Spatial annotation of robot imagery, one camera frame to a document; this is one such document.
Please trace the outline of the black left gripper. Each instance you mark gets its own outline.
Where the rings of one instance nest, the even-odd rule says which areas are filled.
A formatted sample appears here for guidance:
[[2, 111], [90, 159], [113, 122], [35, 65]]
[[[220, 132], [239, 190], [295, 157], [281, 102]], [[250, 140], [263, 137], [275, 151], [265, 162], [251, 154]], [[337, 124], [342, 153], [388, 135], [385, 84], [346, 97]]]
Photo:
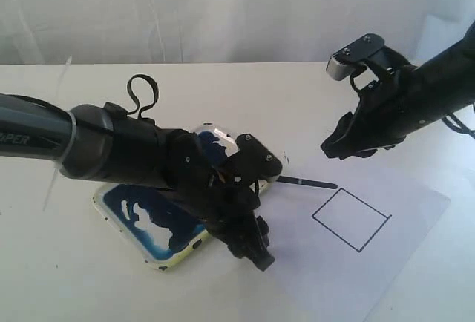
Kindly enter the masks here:
[[179, 206], [225, 243], [237, 258], [250, 259], [264, 272], [274, 262], [269, 252], [269, 226], [256, 215], [259, 195], [250, 184], [232, 179], [210, 163], [195, 132], [163, 129], [159, 132], [159, 174], [180, 198]]

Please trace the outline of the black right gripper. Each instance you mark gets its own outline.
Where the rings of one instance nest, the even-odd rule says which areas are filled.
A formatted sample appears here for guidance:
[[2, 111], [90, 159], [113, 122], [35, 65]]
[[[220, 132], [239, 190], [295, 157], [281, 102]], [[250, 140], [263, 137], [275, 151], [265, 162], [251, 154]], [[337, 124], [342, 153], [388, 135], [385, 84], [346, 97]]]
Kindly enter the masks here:
[[405, 65], [389, 78], [372, 80], [363, 88], [356, 85], [361, 74], [349, 76], [358, 95], [358, 105], [338, 121], [335, 130], [321, 143], [329, 159], [368, 158], [380, 148], [389, 149], [419, 130], [415, 90], [419, 88], [418, 68]]

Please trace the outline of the left robot arm black grey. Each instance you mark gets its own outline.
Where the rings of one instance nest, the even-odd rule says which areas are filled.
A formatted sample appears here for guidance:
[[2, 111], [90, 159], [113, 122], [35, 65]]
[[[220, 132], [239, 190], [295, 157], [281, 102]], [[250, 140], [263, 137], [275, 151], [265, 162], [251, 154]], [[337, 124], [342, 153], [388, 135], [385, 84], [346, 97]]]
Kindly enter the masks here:
[[274, 181], [282, 165], [251, 134], [214, 163], [196, 133], [135, 119], [113, 103], [65, 111], [40, 99], [1, 96], [1, 155], [50, 160], [65, 177], [162, 188], [238, 258], [267, 269], [269, 227], [255, 214], [258, 183]]

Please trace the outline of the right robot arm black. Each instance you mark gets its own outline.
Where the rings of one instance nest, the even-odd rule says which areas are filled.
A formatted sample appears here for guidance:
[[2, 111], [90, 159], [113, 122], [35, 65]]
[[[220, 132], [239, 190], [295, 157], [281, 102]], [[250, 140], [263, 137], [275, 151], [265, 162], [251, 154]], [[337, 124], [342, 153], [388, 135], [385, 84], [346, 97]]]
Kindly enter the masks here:
[[416, 66], [367, 33], [336, 51], [326, 72], [348, 79], [358, 105], [343, 115], [322, 142], [329, 158], [367, 158], [389, 150], [409, 134], [442, 121], [458, 134], [474, 136], [455, 112], [474, 106], [474, 28], [437, 56]]

